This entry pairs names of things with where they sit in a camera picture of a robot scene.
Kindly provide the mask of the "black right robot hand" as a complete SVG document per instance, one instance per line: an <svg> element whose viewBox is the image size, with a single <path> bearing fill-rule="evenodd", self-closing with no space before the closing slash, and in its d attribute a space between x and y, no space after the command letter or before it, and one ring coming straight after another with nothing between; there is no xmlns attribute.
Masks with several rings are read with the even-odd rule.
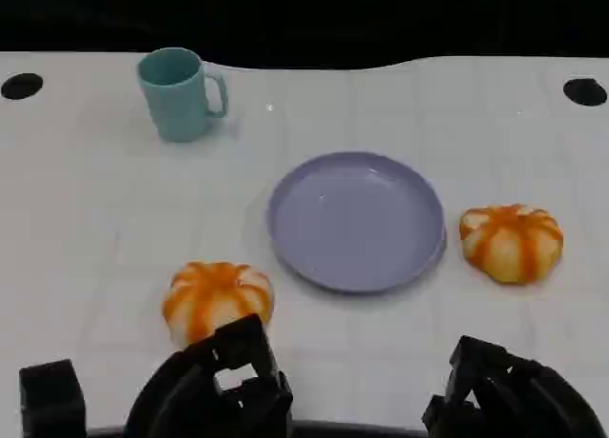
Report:
<svg viewBox="0 0 609 438"><path fill-rule="evenodd" d="M589 403L554 369L462 336L443 395L423 416L430 437L606 437Z"/></svg>

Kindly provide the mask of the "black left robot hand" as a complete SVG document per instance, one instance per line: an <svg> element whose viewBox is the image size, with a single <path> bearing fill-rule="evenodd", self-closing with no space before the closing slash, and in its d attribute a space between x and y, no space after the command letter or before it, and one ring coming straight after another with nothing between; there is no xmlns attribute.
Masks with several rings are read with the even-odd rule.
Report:
<svg viewBox="0 0 609 438"><path fill-rule="evenodd" d="M125 437L289 437L293 395L257 314L173 353L131 408Z"/></svg>

